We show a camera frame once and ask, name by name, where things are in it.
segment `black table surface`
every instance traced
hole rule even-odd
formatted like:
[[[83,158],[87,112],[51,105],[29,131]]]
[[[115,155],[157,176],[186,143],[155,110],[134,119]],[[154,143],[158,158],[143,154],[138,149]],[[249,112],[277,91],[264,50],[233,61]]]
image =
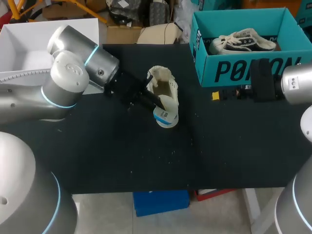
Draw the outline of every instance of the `black table surface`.
[[[146,78],[168,67],[179,85],[179,124],[157,125],[140,106],[127,111],[114,98],[84,95],[61,122],[0,126],[33,150],[69,192],[286,186],[311,155],[300,130],[308,105],[286,101],[211,101],[188,45],[105,45],[121,66]]]

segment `blue box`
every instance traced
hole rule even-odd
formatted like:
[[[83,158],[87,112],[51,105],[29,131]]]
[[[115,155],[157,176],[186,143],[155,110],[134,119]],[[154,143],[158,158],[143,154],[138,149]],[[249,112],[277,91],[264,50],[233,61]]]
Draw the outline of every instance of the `blue box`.
[[[312,0],[301,1],[296,20],[302,28],[312,25]]]
[[[206,48],[213,39],[245,28],[277,41],[281,51],[208,55]],[[249,66],[254,59],[269,59],[273,74],[312,59],[312,44],[287,8],[195,12],[190,48],[202,87],[250,84]]]
[[[191,0],[199,5],[200,11],[224,10],[231,6],[231,0]]]
[[[137,217],[188,208],[189,194],[181,191],[134,192]]]

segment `yellow object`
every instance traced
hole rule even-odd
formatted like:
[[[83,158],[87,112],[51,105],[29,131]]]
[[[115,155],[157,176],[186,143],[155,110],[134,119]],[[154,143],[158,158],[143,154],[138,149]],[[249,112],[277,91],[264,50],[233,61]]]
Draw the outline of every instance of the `yellow object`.
[[[18,11],[14,0],[8,0],[8,4],[9,4],[9,7],[12,11],[12,15],[13,15],[12,17],[15,18],[16,20],[19,20],[20,19],[20,12]]]
[[[29,12],[31,9],[33,9],[34,7],[36,7],[37,5],[41,4],[43,0],[38,0],[38,2],[36,4],[34,4],[33,6],[31,6],[30,8],[28,8],[26,11],[24,11],[23,13],[20,14],[20,9],[23,6],[25,0],[19,0],[18,5],[15,5],[14,0],[8,0],[8,4],[10,6],[10,9],[12,11],[12,18],[19,20],[20,17],[24,14],[26,14],[27,12]],[[73,4],[75,4],[77,7],[81,8],[82,10],[84,10],[85,12],[89,13],[90,15],[92,15],[95,18],[98,18],[99,21],[103,22],[103,23],[107,23],[107,20],[105,18],[103,18],[102,16],[98,15],[97,13],[95,13],[94,11],[91,11],[88,7],[82,5],[81,3],[77,2],[76,0],[57,0],[57,1],[69,1],[72,2]]]
[[[213,96],[212,101],[220,100],[219,91],[218,92],[213,92],[212,96]]]

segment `teal cardboard box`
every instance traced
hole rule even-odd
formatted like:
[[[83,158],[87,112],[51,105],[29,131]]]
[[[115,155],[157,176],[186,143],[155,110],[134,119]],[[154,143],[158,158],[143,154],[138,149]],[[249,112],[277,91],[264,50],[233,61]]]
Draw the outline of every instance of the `teal cardboard box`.
[[[213,39],[245,28],[277,42],[281,51],[208,55]],[[254,59],[269,59],[273,74],[312,59],[312,44],[287,8],[195,12],[190,48],[202,87],[250,84],[249,66]]]
[[[301,1],[296,20],[302,28],[312,25],[312,0]]]
[[[231,7],[231,0],[191,0],[200,11],[224,10]]]

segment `cardboard box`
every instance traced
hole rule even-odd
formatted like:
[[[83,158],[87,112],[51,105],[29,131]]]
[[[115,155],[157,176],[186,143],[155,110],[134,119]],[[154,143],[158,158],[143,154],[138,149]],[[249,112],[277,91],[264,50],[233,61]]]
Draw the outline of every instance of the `cardboard box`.
[[[260,36],[277,41],[281,51],[208,55],[206,48],[213,39],[245,28],[254,28]],[[268,58],[273,74],[312,59],[312,44],[287,8],[195,12],[190,48],[202,87],[250,84],[253,59]]]
[[[132,22],[131,27],[119,26],[114,23],[110,16],[107,19],[106,44],[135,44],[140,36],[142,26],[139,22]]]
[[[242,0],[243,9],[281,8],[286,7],[295,17],[300,7],[301,0]]]
[[[231,0],[191,0],[192,3],[199,5],[200,11],[224,10],[231,7]]]
[[[312,0],[301,1],[296,20],[302,28],[312,25]]]
[[[87,0],[87,7],[94,12],[100,12],[106,9],[106,0]]]
[[[0,33],[0,79],[34,70],[49,70],[53,57],[47,52],[47,45],[55,30],[64,24],[74,27],[99,44],[97,19],[6,24]],[[45,78],[27,76],[14,79],[14,83],[41,85]]]
[[[77,0],[82,5],[86,5],[84,0]],[[81,8],[71,2],[62,2],[62,5],[53,4],[42,9],[42,16],[48,20],[57,20],[62,18],[79,18],[87,14]]]

